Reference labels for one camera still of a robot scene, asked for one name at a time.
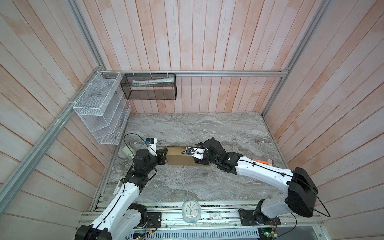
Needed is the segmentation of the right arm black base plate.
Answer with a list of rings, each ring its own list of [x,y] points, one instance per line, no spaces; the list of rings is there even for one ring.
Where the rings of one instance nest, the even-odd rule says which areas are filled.
[[[281,225],[279,217],[269,219],[265,215],[256,214],[255,210],[238,209],[242,226],[278,226]]]

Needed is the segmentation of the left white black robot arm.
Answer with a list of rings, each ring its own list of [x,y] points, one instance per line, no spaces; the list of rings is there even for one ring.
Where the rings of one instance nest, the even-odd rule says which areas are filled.
[[[147,149],[138,150],[117,195],[90,225],[82,225],[77,230],[75,239],[125,240],[131,230],[145,226],[147,207],[134,201],[149,181],[149,173],[156,166],[166,164],[167,152],[168,149],[164,148],[153,155]]]

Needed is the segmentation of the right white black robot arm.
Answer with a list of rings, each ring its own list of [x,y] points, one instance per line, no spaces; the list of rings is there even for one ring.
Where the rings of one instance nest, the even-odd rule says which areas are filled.
[[[261,199],[253,211],[259,225],[266,225],[284,214],[311,218],[314,214],[318,188],[302,168],[281,169],[251,160],[239,153],[227,152],[219,141],[211,138],[187,150],[199,165],[216,165],[225,173],[250,177],[282,191],[271,199]]]

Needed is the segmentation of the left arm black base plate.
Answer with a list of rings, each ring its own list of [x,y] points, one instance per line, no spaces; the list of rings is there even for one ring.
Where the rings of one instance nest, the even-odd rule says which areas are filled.
[[[135,228],[155,228],[158,229],[161,227],[162,223],[162,213],[161,212],[150,212],[150,213],[145,213],[142,212],[140,213],[140,222],[135,225]]]

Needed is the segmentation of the brown cardboard box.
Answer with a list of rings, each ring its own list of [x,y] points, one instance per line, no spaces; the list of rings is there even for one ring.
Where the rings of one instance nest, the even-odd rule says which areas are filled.
[[[166,147],[168,150],[166,156],[166,164],[173,166],[194,166],[194,167],[210,167],[212,164],[200,165],[195,163],[192,156],[182,154],[186,150],[186,147]]]

